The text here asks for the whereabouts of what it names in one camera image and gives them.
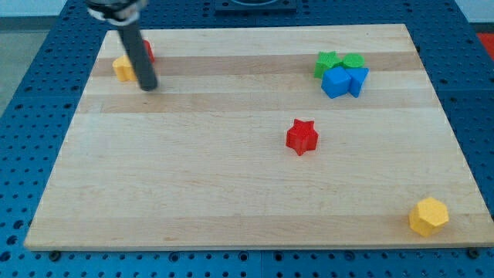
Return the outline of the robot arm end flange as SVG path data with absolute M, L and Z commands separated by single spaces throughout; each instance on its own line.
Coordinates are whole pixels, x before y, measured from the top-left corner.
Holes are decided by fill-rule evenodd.
M 148 0 L 85 0 L 88 13 L 97 20 L 115 26 L 126 26 L 140 18 Z

